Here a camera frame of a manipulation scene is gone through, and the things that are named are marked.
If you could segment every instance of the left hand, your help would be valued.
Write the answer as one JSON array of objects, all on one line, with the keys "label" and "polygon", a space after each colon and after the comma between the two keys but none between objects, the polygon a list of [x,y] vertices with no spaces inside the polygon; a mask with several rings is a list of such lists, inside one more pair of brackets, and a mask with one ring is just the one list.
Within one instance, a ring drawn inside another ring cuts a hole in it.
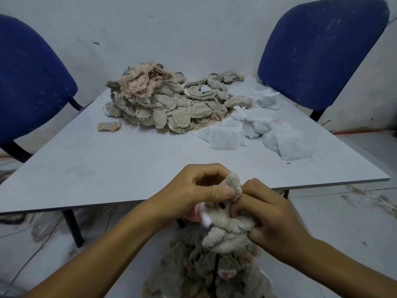
[{"label": "left hand", "polygon": [[164,223],[184,217],[201,202],[220,203],[236,192],[231,186],[220,186],[230,171],[221,164],[189,164],[157,194],[146,200],[156,218]]}]

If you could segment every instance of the white table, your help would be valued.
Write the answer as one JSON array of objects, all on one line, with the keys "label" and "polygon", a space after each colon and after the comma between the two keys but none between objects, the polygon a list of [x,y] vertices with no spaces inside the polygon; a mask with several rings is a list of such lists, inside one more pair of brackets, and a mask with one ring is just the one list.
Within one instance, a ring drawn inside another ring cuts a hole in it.
[{"label": "white table", "polygon": [[[231,93],[246,96],[262,87],[253,77],[229,86]],[[191,133],[161,133],[126,123],[115,133],[98,132],[99,122],[116,121],[102,110],[109,100],[106,90],[0,186],[0,212],[147,199],[189,163],[219,162],[242,182],[258,178],[274,189],[390,178],[288,102],[279,114],[303,131],[312,152],[311,159],[290,164],[259,140],[246,140],[248,146],[239,150],[212,150]]]}]

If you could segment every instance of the blue chair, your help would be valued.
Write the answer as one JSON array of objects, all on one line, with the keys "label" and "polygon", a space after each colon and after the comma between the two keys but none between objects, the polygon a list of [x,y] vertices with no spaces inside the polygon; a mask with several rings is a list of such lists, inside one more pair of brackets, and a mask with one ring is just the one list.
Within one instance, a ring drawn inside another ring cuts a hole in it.
[{"label": "blue chair", "polygon": [[[276,24],[259,79],[313,110],[316,122],[338,97],[389,21],[384,0],[320,0],[287,11]],[[289,190],[284,197],[288,198]]]},{"label": "blue chair", "polygon": [[[77,85],[51,47],[31,27],[0,14],[0,147],[26,162],[32,155],[14,140],[53,118],[74,99]],[[83,238],[71,209],[63,215],[78,247]]]}]

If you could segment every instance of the white tile floor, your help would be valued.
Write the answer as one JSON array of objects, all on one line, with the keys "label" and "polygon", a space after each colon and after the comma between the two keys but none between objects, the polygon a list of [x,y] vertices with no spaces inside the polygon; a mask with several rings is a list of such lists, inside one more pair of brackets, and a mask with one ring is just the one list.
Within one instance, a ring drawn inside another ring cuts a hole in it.
[{"label": "white tile floor", "polygon": [[[360,184],[397,203],[397,139],[390,132],[339,136],[346,144],[391,176],[386,182]],[[17,162],[0,161],[0,170],[17,168]],[[293,190],[290,200],[313,236],[329,242],[350,257],[397,279],[397,219],[383,209],[364,203],[366,197],[346,186]],[[83,231],[85,246],[110,230],[138,202],[115,207]],[[0,280],[10,282],[44,241],[34,243],[32,224],[41,214],[20,226],[0,225]],[[78,253],[71,235],[59,225],[57,232],[18,275],[15,285],[30,289]],[[128,266],[107,297],[140,297],[140,287],[157,265],[168,241],[179,231],[171,226],[154,236]],[[327,288],[300,274],[272,256],[262,253],[257,264],[270,277],[278,297],[337,297]]]}]

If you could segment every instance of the right hand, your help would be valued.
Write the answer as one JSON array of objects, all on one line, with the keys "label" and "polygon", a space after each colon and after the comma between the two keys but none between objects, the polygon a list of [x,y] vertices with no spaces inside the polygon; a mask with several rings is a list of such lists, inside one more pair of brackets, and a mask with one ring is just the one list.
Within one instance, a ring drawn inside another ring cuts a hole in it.
[{"label": "right hand", "polygon": [[314,240],[298,220],[290,201],[280,196],[258,179],[242,186],[243,194],[230,208],[236,218],[245,209],[258,217],[260,226],[254,227],[248,238],[278,260],[298,266],[310,251]]}]

